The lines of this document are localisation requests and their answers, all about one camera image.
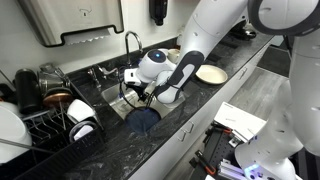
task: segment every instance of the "white cabinet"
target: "white cabinet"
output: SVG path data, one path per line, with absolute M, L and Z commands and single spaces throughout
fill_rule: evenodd
M 223 101 L 228 102 L 252 74 L 247 63 L 196 114 L 194 114 L 130 179 L 161 180 L 208 128 Z

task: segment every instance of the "sink faucet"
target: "sink faucet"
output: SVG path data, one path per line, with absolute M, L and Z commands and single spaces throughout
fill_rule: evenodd
M 143 50 L 142 50 L 141 40 L 140 40 L 138 34 L 133 32 L 133 31 L 128 31 L 126 33 L 126 39 L 125 40 L 126 40 L 126 50 L 127 50 L 127 64 L 129 65 L 129 67 L 131 67 L 131 59 L 129 57 L 129 43 L 128 43 L 129 34 L 132 34 L 137 39 L 137 42 L 138 42 L 138 45 L 139 45 L 139 51 L 140 51 L 141 54 L 143 53 Z
M 92 80 L 95 82 L 96 87 L 97 87 L 97 88 L 100 88 L 100 87 L 101 87 L 101 84 L 100 84 L 100 82 L 99 82 L 99 80 L 98 80 L 98 78 L 97 78 L 97 75 L 96 75 L 96 73 L 95 73 L 95 71 L 94 71 L 93 66 L 92 66 L 90 69 L 88 69 L 88 74 L 92 77 Z
M 94 64 L 91 66 L 91 68 L 88 70 L 88 74 L 92 77 L 93 81 L 95 82 L 97 88 L 101 87 L 101 84 L 97 78 L 96 72 L 94 70 L 94 67 L 97 67 L 99 69 L 99 71 L 102 73 L 102 77 L 104 79 L 107 79 L 107 76 L 112 74 L 112 73 L 116 73 L 116 76 L 118 76 L 118 68 L 114 68 L 111 71 L 107 71 L 106 68 L 99 66 L 98 64 Z

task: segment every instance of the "white wall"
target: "white wall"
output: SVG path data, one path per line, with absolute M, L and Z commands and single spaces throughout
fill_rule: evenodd
M 149 16 L 149 0 L 121 0 L 125 32 L 135 31 L 143 46 L 177 36 L 199 0 L 168 0 L 163 26 L 156 26 Z M 40 45 L 15 0 L 0 0 L 0 69 L 13 79 L 20 68 L 38 70 L 40 64 L 53 62 L 64 72 L 71 72 L 125 54 L 124 33 L 71 46 L 45 48 Z M 129 38 L 130 50 L 138 48 Z

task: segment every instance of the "kitchen sink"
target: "kitchen sink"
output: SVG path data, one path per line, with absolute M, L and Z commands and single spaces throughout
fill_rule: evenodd
M 133 109 L 123 98 L 119 97 L 119 86 L 120 84 L 114 85 L 109 89 L 104 90 L 101 95 L 103 99 L 119 114 L 122 119 L 125 119 L 126 115 Z M 155 82 L 150 83 L 146 88 L 145 92 L 149 94 L 155 88 Z M 164 118 L 169 112 L 178 107 L 187 97 L 194 93 L 199 87 L 193 82 L 188 82 L 184 87 L 184 91 L 181 91 L 179 99 L 171 104 L 162 104 L 155 97 L 153 97 L 150 107 L 157 110 Z M 144 107 L 146 102 L 138 101 L 138 95 L 132 89 L 126 89 L 125 85 L 122 84 L 122 90 L 126 99 L 135 107 Z

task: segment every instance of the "dark granite countertop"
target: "dark granite countertop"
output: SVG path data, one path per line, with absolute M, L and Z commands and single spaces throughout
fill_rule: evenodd
M 211 52 L 204 64 L 211 64 L 225 70 L 231 78 L 245 65 L 272 36 L 257 33 L 251 41 L 241 41 L 226 36 Z M 154 46 L 144 48 L 144 52 L 155 48 L 172 48 L 175 40 L 168 40 Z M 139 54 L 131 57 L 138 59 Z M 103 63 L 100 66 L 107 70 L 125 64 L 126 56 L 120 56 Z M 191 81 L 198 87 L 196 93 L 188 97 L 182 104 L 171 111 L 145 135 L 134 133 L 120 116 L 104 101 L 101 92 L 117 84 L 115 77 L 106 80 L 99 78 L 101 89 L 95 87 L 87 74 L 87 68 L 69 73 L 72 84 L 88 103 L 94 106 L 104 127 L 104 147 L 76 167 L 63 175 L 64 179 L 127 179 L 214 94 L 223 86 L 208 85 L 196 77 Z

